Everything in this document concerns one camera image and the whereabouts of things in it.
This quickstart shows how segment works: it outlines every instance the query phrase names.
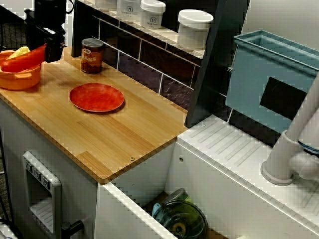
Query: control panel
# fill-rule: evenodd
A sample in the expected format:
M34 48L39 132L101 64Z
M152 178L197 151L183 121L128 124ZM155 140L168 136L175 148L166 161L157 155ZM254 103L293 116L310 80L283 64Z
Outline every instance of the control panel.
M60 239L61 183L29 151L23 157L27 171L28 209L31 216L50 238Z

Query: white faucet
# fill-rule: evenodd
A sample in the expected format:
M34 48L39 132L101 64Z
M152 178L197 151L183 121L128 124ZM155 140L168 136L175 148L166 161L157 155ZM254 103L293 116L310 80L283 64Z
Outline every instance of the white faucet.
M304 179L317 179L316 154L319 156L319 73L289 129L281 134L262 164L261 173L269 182L281 186L292 183L294 172Z

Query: white canister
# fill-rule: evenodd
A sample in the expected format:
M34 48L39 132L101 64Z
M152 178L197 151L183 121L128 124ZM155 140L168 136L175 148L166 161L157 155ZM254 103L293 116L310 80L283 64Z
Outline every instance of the white canister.
M141 9L141 26L149 29L159 29L166 4L157 0L142 0Z
M140 0L118 0L117 16L125 21L140 20Z
M208 31L214 17L200 10L186 9L178 14L178 44L181 47L201 50L205 48Z
M104 8L109 11L116 10L116 0L95 0L95 6L98 8Z

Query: orange bowl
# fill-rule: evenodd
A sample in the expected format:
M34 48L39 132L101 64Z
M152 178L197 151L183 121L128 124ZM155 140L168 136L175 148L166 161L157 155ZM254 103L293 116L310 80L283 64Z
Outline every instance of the orange bowl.
M0 52L0 60L12 55L14 51ZM25 90L39 83L41 65L17 73L4 72L0 69L0 87L7 90Z

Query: can label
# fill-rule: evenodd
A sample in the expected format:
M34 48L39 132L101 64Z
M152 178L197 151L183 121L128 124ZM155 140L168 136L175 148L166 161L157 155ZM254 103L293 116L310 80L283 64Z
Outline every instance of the can label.
M89 49L86 49L86 48L83 49L83 52L84 52L85 54L91 54L91 51L90 51Z
M102 51L92 52L82 49L81 69L87 73L99 73L102 70Z

